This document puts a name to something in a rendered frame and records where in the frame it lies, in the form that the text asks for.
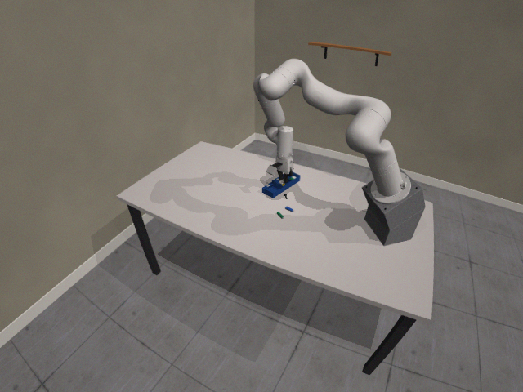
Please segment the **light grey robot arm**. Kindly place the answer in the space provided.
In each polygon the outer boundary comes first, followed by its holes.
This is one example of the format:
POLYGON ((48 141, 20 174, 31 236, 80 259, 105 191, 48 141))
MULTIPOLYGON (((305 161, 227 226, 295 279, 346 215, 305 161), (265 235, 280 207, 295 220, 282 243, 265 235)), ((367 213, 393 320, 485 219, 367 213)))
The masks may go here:
POLYGON ((262 73, 253 82, 267 118, 264 131, 268 139, 277 144, 277 155, 282 158, 293 155, 293 128, 282 126, 285 116, 278 99, 295 85, 302 88, 304 100, 309 105, 327 114, 355 115, 346 130, 346 142, 352 150, 367 158, 374 178, 371 185, 373 198, 383 204, 404 199, 411 189, 410 179, 400 172, 392 144, 380 139, 391 120, 387 104, 373 97, 345 94, 324 85, 299 59, 286 60, 270 75, 262 73))

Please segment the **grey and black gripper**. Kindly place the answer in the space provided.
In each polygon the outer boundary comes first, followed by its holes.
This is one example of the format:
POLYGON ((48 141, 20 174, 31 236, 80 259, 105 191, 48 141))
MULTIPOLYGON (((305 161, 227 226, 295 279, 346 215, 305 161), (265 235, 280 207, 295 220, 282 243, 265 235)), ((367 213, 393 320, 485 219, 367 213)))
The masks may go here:
POLYGON ((276 170, 279 175, 279 181, 281 181, 284 177, 284 184, 288 181, 288 176, 293 176, 293 157, 290 156, 288 158, 282 158, 280 156, 276 156, 275 163, 282 163, 283 165, 277 167, 276 170), (292 169, 291 169, 292 168, 292 169), (284 174, 283 174, 284 173, 284 174))

